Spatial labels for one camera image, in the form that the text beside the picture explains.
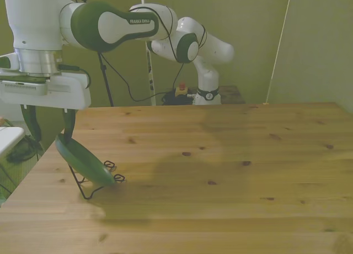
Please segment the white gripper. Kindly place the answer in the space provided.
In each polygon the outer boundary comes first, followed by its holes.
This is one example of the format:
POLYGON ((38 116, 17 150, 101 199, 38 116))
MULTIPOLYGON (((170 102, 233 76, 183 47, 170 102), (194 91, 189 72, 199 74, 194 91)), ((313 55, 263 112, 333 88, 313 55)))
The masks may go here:
POLYGON ((1 100, 20 104, 24 121, 32 137, 40 142, 41 129, 36 107, 61 108, 64 119, 64 140, 70 142, 76 122, 76 111, 91 105, 88 76, 80 73, 53 75, 45 83, 1 81, 1 100))

